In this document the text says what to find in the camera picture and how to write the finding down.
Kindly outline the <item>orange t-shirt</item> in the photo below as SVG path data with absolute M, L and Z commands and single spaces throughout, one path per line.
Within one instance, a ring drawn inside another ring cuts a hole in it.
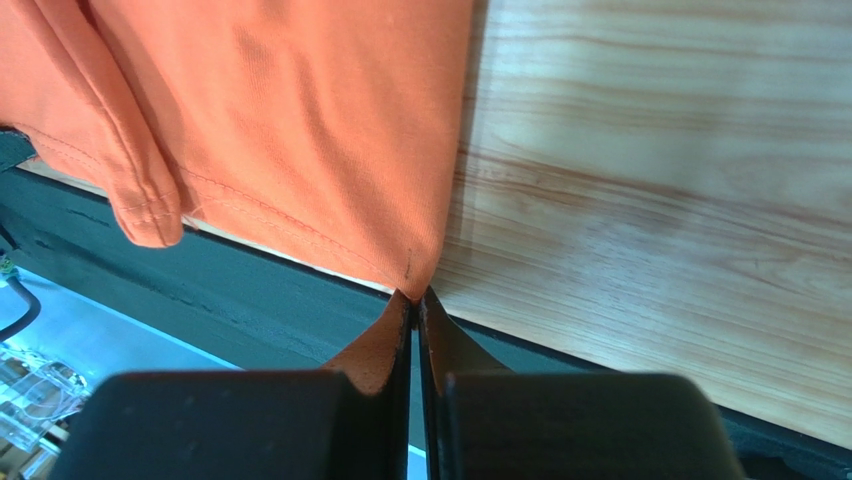
M 136 245 L 193 218 L 420 298 L 455 168 L 470 1 L 5 1 L 1 122 Z

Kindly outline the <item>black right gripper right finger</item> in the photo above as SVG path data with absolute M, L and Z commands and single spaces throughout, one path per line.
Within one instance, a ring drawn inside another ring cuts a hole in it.
M 669 374 L 518 373 L 418 306 L 433 479 L 741 479 L 716 407 Z

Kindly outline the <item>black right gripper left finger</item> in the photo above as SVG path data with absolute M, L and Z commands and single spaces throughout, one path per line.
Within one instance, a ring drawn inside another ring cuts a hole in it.
M 402 479 L 411 302 L 310 370 L 116 375 L 73 420 L 54 479 Z

